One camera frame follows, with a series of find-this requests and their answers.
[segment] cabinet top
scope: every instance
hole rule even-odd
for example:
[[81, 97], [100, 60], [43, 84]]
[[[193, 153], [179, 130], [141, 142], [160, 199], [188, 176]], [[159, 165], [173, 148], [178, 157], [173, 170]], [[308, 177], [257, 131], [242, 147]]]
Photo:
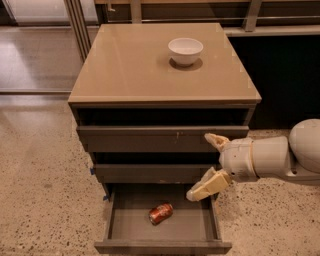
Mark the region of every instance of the cabinet top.
[[[192, 66], [171, 60], [168, 43], [204, 49]], [[258, 103], [261, 97], [218, 23], [102, 25], [69, 103]]]

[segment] drawer cabinet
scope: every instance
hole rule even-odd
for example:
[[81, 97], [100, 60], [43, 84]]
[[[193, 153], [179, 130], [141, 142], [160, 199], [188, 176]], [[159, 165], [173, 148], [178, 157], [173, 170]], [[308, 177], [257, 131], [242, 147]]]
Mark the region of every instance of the drawer cabinet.
[[[168, 42], [201, 41], [194, 67], [172, 65]], [[219, 153], [206, 133], [245, 137], [259, 93], [219, 24], [102, 25], [69, 98], [77, 133], [108, 197], [108, 254], [223, 254], [212, 198], [186, 192]], [[170, 202], [153, 226], [148, 212]]]

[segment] white bowl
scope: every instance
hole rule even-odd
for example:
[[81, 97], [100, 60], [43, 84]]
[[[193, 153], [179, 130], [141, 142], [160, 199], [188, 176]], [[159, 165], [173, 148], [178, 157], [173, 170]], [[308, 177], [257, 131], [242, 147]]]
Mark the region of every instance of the white bowl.
[[169, 42], [170, 57], [180, 66], [192, 65], [200, 56], [203, 44], [192, 38], [177, 38]]

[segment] drawer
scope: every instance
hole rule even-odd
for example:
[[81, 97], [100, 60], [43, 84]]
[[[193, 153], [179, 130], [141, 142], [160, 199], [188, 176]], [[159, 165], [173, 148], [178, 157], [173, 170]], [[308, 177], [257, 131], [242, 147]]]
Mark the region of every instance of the drawer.
[[107, 127], [79, 126], [87, 152], [213, 152], [205, 133], [246, 137], [248, 126]]
[[[189, 202], [189, 187], [173, 184], [117, 184], [107, 206], [107, 225], [96, 249], [103, 254], [224, 254], [231, 243], [219, 233], [213, 201]], [[173, 215], [154, 226], [149, 210], [164, 202]]]
[[184, 183], [198, 182], [210, 164], [96, 164], [100, 183]]

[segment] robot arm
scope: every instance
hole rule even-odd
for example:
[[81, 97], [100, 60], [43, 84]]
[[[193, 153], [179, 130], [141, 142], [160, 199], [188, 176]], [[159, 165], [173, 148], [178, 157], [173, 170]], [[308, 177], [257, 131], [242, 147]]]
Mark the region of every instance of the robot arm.
[[211, 171], [208, 178], [210, 169], [188, 191], [190, 201], [199, 201], [222, 191], [231, 180], [254, 182], [260, 178], [278, 178], [297, 184], [320, 185], [319, 119], [297, 124], [290, 133], [289, 141], [284, 136], [229, 141], [223, 136], [206, 134], [205, 138], [220, 152], [222, 170]]

